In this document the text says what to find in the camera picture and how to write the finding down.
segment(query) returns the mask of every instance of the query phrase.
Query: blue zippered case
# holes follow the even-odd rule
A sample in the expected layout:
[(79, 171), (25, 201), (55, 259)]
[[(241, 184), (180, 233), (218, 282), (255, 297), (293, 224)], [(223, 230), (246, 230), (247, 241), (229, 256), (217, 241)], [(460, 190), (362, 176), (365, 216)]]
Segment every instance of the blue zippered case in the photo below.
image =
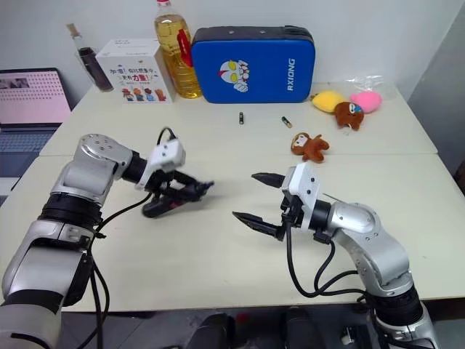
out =
[(315, 46), (290, 25), (212, 27), (195, 33), (192, 57), (210, 103), (298, 103), (310, 93)]

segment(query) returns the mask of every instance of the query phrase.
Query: yellow plush toy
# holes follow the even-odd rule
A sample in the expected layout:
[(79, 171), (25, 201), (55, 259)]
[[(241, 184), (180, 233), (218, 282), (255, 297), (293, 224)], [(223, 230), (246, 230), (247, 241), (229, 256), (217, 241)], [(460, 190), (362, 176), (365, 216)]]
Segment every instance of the yellow plush toy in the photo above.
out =
[(333, 113), (339, 103), (345, 102), (344, 97), (335, 91), (318, 92), (312, 99), (315, 107), (326, 113)]

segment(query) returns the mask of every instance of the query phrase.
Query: laptop screen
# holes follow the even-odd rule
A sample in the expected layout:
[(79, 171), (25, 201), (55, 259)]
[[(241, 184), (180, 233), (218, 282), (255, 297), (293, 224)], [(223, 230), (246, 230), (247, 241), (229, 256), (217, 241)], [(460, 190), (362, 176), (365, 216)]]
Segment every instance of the laptop screen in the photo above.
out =
[(70, 113), (56, 70), (0, 71), (1, 124), (62, 123)]

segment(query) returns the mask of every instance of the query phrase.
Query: brown bear plush toy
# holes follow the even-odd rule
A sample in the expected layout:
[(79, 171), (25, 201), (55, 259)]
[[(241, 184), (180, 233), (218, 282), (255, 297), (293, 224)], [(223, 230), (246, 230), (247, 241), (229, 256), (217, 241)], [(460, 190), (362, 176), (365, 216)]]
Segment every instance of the brown bear plush toy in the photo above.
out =
[(358, 131), (360, 124), (363, 121), (363, 110), (362, 108), (351, 102), (339, 103), (334, 108), (334, 115), (339, 127), (350, 126), (351, 129)]
[(296, 155), (303, 155), (302, 160), (312, 160), (314, 162), (321, 162), (325, 158), (321, 151), (329, 149), (329, 144), (325, 140), (321, 139), (321, 135), (318, 135), (314, 139), (305, 132), (297, 134), (291, 144), (291, 151)]

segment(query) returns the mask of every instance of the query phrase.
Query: stuffed toy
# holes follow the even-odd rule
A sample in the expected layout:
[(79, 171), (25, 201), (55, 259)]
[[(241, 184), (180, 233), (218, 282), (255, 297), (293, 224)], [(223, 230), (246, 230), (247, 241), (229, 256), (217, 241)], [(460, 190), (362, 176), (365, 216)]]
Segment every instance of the stuffed toy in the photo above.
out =
[(334, 115), (339, 127), (349, 126), (355, 131), (359, 130), (364, 117), (362, 108), (351, 102), (339, 103), (334, 108)]
[(329, 144), (318, 135), (314, 139), (305, 132), (297, 134), (291, 144), (291, 151), (295, 155), (303, 155), (302, 160), (322, 162), (325, 158), (321, 151), (329, 149)]
[(326, 113), (333, 113), (336, 105), (344, 101), (344, 97), (335, 91), (323, 91), (312, 96), (313, 105)]
[(368, 114), (381, 106), (382, 98), (376, 92), (364, 91), (351, 95), (350, 101), (358, 104), (362, 107), (363, 113)]

